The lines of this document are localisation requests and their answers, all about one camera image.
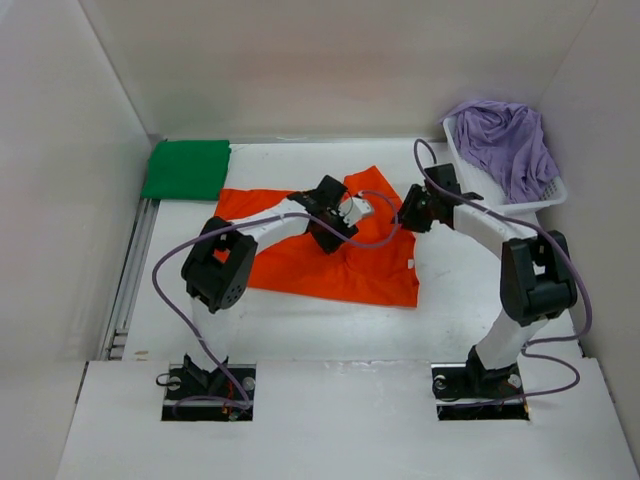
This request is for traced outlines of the orange t shirt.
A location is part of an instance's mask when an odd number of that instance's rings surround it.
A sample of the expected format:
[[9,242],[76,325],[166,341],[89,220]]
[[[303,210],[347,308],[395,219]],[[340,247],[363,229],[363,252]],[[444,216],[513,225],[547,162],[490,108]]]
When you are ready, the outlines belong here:
[[[376,166],[344,177],[349,193],[376,191],[396,207],[400,198]],[[215,216],[227,221],[254,215],[275,206],[291,191],[272,189],[220,191]],[[358,223],[354,240],[376,243],[392,231],[392,211],[387,202],[366,195],[375,209],[372,217]],[[416,308],[419,280],[414,266],[415,237],[400,229],[379,248],[343,244],[325,254],[310,234],[288,238],[259,253],[249,278],[249,287],[380,306]]]

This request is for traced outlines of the lavender t shirt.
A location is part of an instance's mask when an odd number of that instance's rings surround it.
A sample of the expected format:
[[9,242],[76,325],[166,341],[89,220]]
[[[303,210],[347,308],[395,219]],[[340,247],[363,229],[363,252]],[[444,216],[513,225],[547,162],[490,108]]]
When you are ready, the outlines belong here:
[[500,185],[510,204],[538,201],[560,170],[544,139],[542,115],[523,103],[471,100],[443,116],[472,166]]

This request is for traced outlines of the green t shirt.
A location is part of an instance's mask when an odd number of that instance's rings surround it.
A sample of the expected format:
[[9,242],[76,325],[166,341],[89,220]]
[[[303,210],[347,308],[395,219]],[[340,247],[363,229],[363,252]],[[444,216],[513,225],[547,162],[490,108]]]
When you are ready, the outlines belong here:
[[149,158],[141,197],[216,201],[226,181],[230,157],[228,140],[160,142]]

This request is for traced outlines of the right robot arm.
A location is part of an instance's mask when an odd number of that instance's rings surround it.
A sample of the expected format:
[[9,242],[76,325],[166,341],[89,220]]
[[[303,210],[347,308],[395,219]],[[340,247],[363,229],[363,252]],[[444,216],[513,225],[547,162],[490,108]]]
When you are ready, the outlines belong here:
[[398,213],[401,227],[426,233],[439,222],[473,238],[500,261],[500,313],[463,365],[433,368],[434,395],[443,401],[518,397],[523,393],[515,382],[518,357],[539,330],[577,301],[566,239],[480,205],[479,195],[462,193],[450,164],[422,173],[423,184],[411,186]]

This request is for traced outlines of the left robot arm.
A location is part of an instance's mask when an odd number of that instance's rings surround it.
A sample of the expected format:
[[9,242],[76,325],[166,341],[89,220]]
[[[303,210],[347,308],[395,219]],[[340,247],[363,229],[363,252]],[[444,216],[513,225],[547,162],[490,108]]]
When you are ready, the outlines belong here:
[[293,192],[275,206],[244,219],[207,221],[204,234],[250,222],[250,227],[218,234],[195,244],[181,269],[191,299],[193,323],[209,349],[228,359],[232,319],[227,312],[245,293],[255,257],[294,236],[309,233],[326,254],[336,252],[357,232],[357,223],[374,213],[359,196],[345,200],[345,185],[325,176],[318,187]]

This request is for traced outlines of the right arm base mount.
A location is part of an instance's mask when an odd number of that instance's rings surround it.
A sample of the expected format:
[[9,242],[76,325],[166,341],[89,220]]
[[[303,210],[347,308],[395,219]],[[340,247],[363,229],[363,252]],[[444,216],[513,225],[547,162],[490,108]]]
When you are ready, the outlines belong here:
[[434,364],[431,373],[439,420],[529,420],[516,364],[488,374],[472,373],[465,364]]

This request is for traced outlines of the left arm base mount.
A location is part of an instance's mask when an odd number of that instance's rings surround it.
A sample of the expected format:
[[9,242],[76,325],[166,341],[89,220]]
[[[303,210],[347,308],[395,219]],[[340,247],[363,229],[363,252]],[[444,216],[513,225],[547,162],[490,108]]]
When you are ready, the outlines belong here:
[[159,374],[163,389],[161,420],[169,422],[249,422],[253,420],[255,386],[238,387],[219,369],[208,371],[185,361]]

